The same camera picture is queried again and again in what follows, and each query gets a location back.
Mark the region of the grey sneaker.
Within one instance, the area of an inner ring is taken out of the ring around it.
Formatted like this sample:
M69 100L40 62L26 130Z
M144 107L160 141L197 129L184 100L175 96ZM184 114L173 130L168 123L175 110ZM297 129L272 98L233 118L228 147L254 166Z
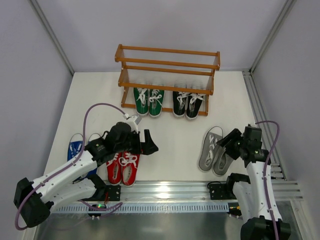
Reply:
M217 155L217 142L223 138L224 131L220 126L211 127L204 136L201 154L198 160L198 168L202 172L208 172Z
M218 177L225 175L233 161L234 159L226 153L226 149L219 146L213 159L212 172Z

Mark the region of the green sneaker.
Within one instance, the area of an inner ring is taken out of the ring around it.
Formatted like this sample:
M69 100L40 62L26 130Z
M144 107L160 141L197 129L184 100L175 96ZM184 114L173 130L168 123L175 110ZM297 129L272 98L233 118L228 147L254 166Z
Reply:
M149 115L153 118L157 118L162 113L163 101L165 97L165 91L159 89L152 89L148 98L149 101Z
M133 96L135 102L135 109L138 115L145 116L148 114L148 97L149 90L147 88L133 88Z

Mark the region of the black sneaker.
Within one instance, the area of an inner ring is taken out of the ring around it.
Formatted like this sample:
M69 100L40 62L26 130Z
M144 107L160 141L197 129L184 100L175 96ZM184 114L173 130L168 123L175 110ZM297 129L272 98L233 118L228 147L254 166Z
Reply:
M173 115L175 117L180 118L185 114L188 95L189 95L188 92L182 92L182 91L172 92Z
M188 106L185 115L188 120L194 120L198 117L200 107L205 99L205 94L190 93L187 99Z

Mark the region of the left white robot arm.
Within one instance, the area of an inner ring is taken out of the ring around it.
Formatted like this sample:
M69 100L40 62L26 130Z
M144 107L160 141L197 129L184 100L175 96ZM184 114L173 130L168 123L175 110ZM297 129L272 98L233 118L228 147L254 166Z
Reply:
M62 166L34 180L25 177L17 183L13 199L17 208L16 229L22 229L20 217L27 228L33 228L63 205L101 199L107 186L97 174L83 180L78 178L111 161L116 154L129 152L148 156L158 150L148 129L144 130L144 141L141 141L139 131L128 123L118 122L107 131L106 137L91 140L82 152Z

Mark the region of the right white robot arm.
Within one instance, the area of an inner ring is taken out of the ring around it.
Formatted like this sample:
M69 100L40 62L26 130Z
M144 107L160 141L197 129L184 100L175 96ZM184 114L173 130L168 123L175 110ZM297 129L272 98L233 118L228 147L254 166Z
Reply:
M262 130L247 125L237 128L217 142L221 151L213 164L217 176L224 175L231 163L242 159L246 174L231 173L225 190L235 196L242 213L242 240L287 240L291 226L278 210L271 176L271 150L262 148Z

